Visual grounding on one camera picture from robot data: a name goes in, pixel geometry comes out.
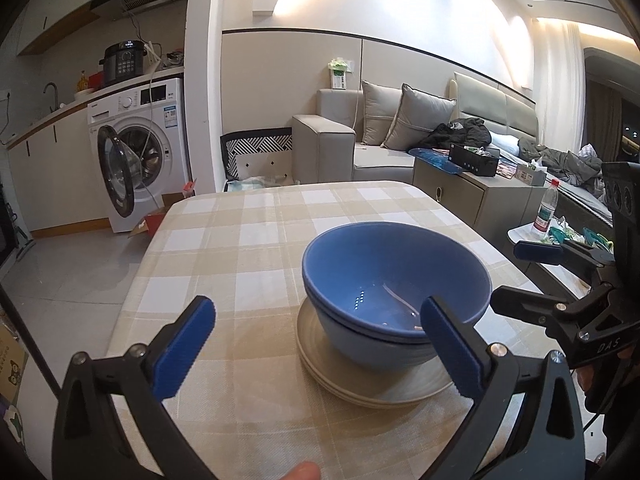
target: black box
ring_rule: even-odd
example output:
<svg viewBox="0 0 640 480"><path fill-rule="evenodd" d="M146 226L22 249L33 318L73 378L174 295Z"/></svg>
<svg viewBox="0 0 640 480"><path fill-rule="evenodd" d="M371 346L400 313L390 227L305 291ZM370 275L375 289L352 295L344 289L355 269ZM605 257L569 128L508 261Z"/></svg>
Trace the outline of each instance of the black box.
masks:
<svg viewBox="0 0 640 480"><path fill-rule="evenodd" d="M498 162L500 162L498 156L478 155L466 150L461 144L451 145L449 160L477 176L495 176L495 172L498 170Z"/></svg>

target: tile floor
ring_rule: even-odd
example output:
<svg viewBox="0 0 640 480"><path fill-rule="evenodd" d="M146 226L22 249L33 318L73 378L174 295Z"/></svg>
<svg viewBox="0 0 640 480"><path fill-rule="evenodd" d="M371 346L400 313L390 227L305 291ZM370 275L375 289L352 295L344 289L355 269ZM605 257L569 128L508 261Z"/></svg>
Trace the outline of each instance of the tile floor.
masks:
<svg viewBox="0 0 640 480"><path fill-rule="evenodd" d="M110 230L44 238L2 279L61 384L75 352L104 356L148 242ZM56 399L32 360L17 404L31 461L50 478Z"/></svg>

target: sofa armrest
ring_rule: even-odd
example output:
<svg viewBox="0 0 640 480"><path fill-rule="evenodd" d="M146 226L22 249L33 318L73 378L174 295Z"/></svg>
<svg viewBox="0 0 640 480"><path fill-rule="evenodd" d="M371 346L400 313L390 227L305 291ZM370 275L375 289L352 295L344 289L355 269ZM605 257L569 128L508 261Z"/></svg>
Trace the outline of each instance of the sofa armrest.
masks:
<svg viewBox="0 0 640 480"><path fill-rule="evenodd" d="M353 179L352 128L317 115L292 121L293 179L300 184L350 182Z"/></svg>

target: white front-loading washing machine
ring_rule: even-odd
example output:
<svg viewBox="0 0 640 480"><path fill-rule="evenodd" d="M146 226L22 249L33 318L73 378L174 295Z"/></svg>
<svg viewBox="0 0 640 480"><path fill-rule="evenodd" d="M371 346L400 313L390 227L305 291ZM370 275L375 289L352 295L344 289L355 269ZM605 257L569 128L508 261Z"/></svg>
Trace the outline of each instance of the white front-loading washing machine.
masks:
<svg viewBox="0 0 640 480"><path fill-rule="evenodd" d="M88 121L115 233L131 231L146 214L162 207L163 194L181 192L190 181L182 79L97 100L89 105Z"/></svg>

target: black pole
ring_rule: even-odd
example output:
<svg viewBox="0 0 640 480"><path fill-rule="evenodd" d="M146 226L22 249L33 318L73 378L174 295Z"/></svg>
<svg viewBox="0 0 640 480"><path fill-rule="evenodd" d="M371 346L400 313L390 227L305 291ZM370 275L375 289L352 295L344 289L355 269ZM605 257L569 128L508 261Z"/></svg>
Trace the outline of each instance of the black pole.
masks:
<svg viewBox="0 0 640 480"><path fill-rule="evenodd" d="M1 284L0 284L0 306L6 313L6 316L9 318L9 321L13 323L15 329L18 332L18 335L24 342L24 345L27 347L29 354L31 355L35 363L38 365L38 368L40 369L40 373L42 373L44 380L47 381L49 388L51 388L51 391L56 396L56 399L59 399L61 389L60 389L60 385L58 384L58 381L54 377L53 372L51 371L51 368L49 368L49 365L47 365L47 362L45 361L44 356L42 355L42 352L40 352L38 345L36 345L36 342L31 336L31 332L29 332L29 329L24 324L24 321L22 320L22 316L16 310L14 302L11 301L7 293L4 291L4 287Z"/></svg>

